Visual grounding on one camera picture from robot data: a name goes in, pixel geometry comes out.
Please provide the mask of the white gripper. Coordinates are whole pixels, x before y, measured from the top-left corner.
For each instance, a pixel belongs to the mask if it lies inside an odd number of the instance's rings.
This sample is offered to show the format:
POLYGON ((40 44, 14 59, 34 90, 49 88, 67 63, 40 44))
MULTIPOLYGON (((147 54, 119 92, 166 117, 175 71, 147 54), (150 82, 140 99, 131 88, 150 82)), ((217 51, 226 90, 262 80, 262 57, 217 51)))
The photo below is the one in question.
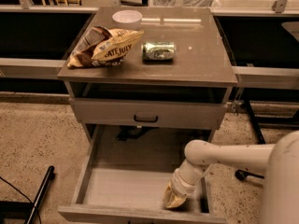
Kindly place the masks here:
POLYGON ((171 184, 166 186, 163 203, 165 208, 177 208, 183 205, 191 196, 197 185, 199 174, 194 171, 181 172, 176 169, 171 178, 171 184))

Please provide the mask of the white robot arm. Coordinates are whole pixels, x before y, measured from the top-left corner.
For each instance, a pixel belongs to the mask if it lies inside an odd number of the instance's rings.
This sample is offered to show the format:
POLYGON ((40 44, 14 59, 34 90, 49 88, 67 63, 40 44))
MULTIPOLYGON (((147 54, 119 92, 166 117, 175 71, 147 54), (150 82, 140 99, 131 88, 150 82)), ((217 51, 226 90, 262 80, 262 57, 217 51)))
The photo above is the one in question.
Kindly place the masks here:
POLYGON ((192 140, 184 155, 165 189, 165 208, 183 205, 198 181, 217 163, 264 177, 259 224, 299 224, 298 131, 269 145, 218 146, 192 140))

